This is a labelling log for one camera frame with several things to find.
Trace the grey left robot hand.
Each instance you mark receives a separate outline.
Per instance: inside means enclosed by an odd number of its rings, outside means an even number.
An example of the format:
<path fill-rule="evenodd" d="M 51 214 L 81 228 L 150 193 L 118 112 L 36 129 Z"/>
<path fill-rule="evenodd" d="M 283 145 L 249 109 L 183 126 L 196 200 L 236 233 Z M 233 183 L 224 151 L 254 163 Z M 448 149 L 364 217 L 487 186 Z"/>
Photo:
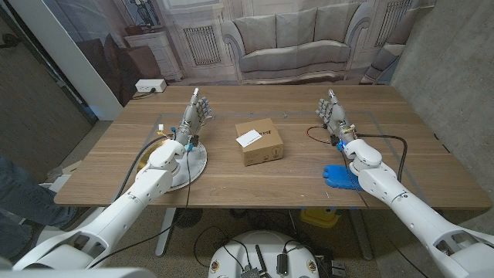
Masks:
<path fill-rule="evenodd" d="M 198 134 L 210 113 L 211 108 L 208 99 L 206 97 L 200 98 L 199 88 L 195 87 L 190 102 L 181 118 L 174 140 L 184 146 L 188 144 L 189 139 Z"/>

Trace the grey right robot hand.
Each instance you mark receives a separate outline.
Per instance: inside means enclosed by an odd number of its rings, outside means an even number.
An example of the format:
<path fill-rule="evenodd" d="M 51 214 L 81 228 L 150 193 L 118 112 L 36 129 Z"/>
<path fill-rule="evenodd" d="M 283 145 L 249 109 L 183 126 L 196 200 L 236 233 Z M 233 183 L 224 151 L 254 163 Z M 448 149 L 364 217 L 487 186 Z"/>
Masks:
<path fill-rule="evenodd" d="M 328 90 L 328 95 L 328 100 L 319 100 L 316 114 L 323 120 L 332 137 L 348 144 L 356 139 L 354 125 L 348 120 L 344 108 L 332 89 Z"/>

